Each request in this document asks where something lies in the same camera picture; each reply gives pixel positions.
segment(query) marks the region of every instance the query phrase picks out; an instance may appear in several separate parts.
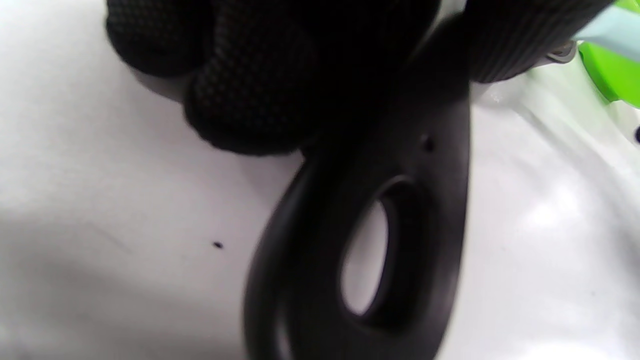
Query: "black scissor handle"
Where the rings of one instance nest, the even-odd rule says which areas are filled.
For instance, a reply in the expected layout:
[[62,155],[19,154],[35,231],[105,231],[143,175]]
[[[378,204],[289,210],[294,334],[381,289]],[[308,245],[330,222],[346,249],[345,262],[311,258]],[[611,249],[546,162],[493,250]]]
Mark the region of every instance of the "black scissor handle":
[[[465,232],[468,66],[461,17],[440,26],[376,108],[303,165],[253,260],[252,360],[432,359],[450,317]],[[387,212],[380,288],[362,316],[340,291],[346,247],[373,202]]]

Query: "textured glove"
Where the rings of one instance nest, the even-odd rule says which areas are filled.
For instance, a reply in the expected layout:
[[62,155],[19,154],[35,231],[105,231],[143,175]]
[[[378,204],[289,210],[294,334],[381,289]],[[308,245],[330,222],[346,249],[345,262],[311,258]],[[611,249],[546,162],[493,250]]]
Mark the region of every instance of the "textured glove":
[[[468,0],[472,79],[528,69],[611,0]],[[384,86],[430,27],[438,0],[107,0],[124,62],[194,73],[184,100],[206,141],[242,154],[312,144],[357,93]]]

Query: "gloved finger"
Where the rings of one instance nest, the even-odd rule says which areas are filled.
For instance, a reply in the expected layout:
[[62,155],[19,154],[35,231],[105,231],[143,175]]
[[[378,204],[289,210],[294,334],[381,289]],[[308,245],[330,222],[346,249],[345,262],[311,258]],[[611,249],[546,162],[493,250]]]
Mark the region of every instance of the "gloved finger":
[[107,33],[121,59],[135,69],[183,75],[204,61],[210,6],[202,0],[107,0]]
[[474,81],[512,78],[569,40],[613,0],[467,0]]
[[212,52],[184,101],[189,123],[214,146],[286,153],[315,133],[314,42],[275,1],[221,1]]

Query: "white surface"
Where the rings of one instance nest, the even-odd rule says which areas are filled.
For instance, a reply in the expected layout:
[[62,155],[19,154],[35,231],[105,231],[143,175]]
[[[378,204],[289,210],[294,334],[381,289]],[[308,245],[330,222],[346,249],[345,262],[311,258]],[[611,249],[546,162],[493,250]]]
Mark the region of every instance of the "white surface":
[[[244,359],[244,277],[300,157],[201,142],[118,61],[103,16],[0,3],[0,359]],[[636,113],[605,108],[577,61],[476,90],[439,359],[640,358]]]

